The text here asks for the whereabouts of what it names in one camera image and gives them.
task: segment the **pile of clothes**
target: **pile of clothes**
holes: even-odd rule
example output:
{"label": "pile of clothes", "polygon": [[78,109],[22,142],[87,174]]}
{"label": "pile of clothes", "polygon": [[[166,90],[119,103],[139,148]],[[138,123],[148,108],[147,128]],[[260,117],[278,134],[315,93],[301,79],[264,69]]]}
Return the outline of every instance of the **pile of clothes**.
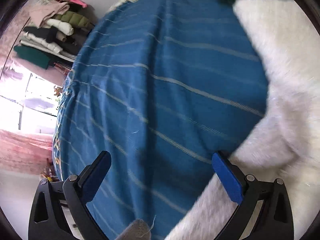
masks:
{"label": "pile of clothes", "polygon": [[40,68],[54,67],[67,75],[94,28],[79,13],[87,4],[81,0],[38,0],[28,9],[31,22],[24,27],[18,57]]}

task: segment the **white fluffy blanket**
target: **white fluffy blanket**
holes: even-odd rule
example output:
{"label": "white fluffy blanket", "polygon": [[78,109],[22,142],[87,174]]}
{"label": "white fluffy blanket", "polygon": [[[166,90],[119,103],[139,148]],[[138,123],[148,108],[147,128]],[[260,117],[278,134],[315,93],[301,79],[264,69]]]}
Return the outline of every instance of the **white fluffy blanket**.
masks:
{"label": "white fluffy blanket", "polygon": [[[270,83],[266,116],[230,161],[259,180],[284,180],[300,239],[320,209],[320,36],[293,0],[237,0],[234,12]],[[213,240],[235,208],[214,175],[165,240]]]}

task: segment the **pink curtain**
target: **pink curtain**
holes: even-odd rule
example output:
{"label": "pink curtain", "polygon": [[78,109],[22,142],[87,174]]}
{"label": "pink curtain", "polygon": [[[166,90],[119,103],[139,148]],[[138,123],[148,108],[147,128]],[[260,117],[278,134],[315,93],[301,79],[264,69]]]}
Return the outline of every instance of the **pink curtain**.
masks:
{"label": "pink curtain", "polygon": [[0,129],[0,169],[39,174],[52,161],[53,135]]}

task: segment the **white furry rug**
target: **white furry rug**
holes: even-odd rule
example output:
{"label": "white furry rug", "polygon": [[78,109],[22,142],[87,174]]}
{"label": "white furry rug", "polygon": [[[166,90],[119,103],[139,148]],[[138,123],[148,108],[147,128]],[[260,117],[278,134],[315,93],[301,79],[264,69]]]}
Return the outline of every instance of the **white furry rug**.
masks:
{"label": "white furry rug", "polygon": [[[259,180],[284,180],[300,239],[320,209],[320,36],[293,0],[237,0],[234,12],[270,83],[266,116],[230,161]],[[214,175],[166,240],[213,240],[235,208]]]}

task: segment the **blue striped fabric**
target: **blue striped fabric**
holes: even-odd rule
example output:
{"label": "blue striped fabric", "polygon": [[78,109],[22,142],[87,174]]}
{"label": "blue striped fabric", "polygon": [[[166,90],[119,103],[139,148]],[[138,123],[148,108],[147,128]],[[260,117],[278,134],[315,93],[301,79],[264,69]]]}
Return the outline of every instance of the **blue striped fabric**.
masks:
{"label": "blue striped fabric", "polygon": [[140,218],[163,239],[266,109],[268,82],[217,0],[139,0],[107,14],[69,74],[53,154],[61,179],[102,150],[112,165],[87,206],[108,238]]}

